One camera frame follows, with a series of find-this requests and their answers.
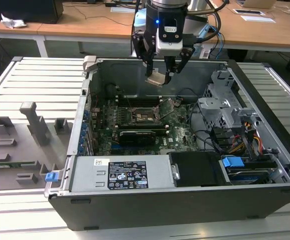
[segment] floor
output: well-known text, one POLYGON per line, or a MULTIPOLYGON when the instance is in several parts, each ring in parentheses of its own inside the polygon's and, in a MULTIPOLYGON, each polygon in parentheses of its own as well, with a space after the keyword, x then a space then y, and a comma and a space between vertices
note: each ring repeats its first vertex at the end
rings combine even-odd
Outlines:
MULTIPOLYGON (((39 57, 36 42, 33 40, 22 39, 0 39, 0 44, 13 56, 39 57)), ((115 43, 89 43, 83 44, 86 55, 96 55, 99 57, 127 57, 130 50, 127 44, 115 43)), ((67 41, 46 41, 48 55, 51 58, 83 58, 85 54, 79 53, 76 42, 67 41)), ((249 59, 252 52, 249 52, 245 62, 269 63, 273 69, 290 85, 290 72, 286 70, 290 52, 279 55, 277 52, 259 51, 253 60, 249 59)), ((227 51, 224 49, 219 59, 228 59, 227 51)), ((9 63, 7 54, 0 46, 0 74, 9 63)))

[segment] computer case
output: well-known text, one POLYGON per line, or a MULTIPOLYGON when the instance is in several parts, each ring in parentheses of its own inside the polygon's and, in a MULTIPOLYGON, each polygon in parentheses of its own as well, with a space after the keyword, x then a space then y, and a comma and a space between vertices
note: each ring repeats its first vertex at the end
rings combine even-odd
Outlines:
POLYGON ((62 13, 61 0, 0 0, 0 14, 14 20, 55 24, 62 13))

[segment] motherboard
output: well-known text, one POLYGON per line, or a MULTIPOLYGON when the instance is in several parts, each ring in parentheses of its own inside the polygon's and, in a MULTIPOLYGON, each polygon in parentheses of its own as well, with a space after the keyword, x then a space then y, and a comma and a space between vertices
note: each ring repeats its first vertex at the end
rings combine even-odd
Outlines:
POLYGON ((96 156, 197 151, 190 104, 177 98, 98 99, 91 108, 96 156))

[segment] white tissue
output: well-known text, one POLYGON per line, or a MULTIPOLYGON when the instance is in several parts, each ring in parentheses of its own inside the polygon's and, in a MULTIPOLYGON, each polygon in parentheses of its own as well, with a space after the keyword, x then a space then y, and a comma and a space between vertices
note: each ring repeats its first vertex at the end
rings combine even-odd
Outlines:
POLYGON ((5 25, 5 27, 8 27, 10 29, 13 28, 20 28, 27 26, 23 20, 13 20, 9 19, 7 17, 4 17, 3 14, 1 14, 1 20, 0 22, 5 25))

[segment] green circuit board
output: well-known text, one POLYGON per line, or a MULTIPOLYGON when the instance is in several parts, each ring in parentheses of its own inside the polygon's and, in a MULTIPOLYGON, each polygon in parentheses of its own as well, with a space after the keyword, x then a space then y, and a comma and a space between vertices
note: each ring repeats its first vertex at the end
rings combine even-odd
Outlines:
POLYGON ((164 99, 159 104, 160 119, 163 126, 168 125, 168 130, 162 129, 166 134, 157 134, 155 143, 148 146, 121 146, 117 138, 117 125, 126 125, 132 121, 142 121, 151 124, 153 116, 147 114, 150 107, 137 107, 134 114, 130 107, 121 107, 112 100, 99 101, 99 116, 94 120, 94 132, 97 134, 97 156, 123 156, 123 155, 161 155, 168 152, 197 151, 197 143, 190 131, 188 121, 189 110, 186 104, 173 105, 175 99, 164 99), (143 111, 146 119, 138 116, 137 111, 143 111))

